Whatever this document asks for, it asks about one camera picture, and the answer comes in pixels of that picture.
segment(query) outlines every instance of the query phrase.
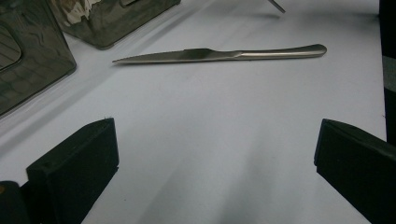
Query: table knife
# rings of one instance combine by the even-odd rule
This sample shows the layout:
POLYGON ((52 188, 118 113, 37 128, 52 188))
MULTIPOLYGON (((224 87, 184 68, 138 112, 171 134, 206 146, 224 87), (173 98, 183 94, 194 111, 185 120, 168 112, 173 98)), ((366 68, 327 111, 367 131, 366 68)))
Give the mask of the table knife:
POLYGON ((320 57, 327 51, 323 45, 310 45, 294 49, 234 50, 184 49, 180 51, 145 54, 119 59, 113 63, 201 63, 216 61, 251 61, 265 59, 300 59, 320 57))

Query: green tinted container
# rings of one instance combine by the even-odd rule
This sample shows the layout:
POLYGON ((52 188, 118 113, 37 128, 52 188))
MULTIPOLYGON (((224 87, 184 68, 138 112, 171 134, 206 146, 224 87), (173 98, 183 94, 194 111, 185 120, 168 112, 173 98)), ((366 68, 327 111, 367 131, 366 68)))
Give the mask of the green tinted container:
POLYGON ((115 42, 180 0, 48 0, 62 30, 94 45, 115 42))
POLYGON ((75 69, 46 0, 0 0, 0 115, 75 69))

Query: white surface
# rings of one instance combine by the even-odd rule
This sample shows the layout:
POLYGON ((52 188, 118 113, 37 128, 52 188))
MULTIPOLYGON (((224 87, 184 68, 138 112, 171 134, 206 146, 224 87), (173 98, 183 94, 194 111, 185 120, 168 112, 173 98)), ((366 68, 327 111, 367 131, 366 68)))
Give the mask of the white surface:
POLYGON ((114 117, 120 169, 84 223, 368 223, 313 163, 322 119, 386 138, 372 0, 183 0, 0 120, 0 179, 114 117), (322 58, 115 66, 158 51, 323 44, 322 58))

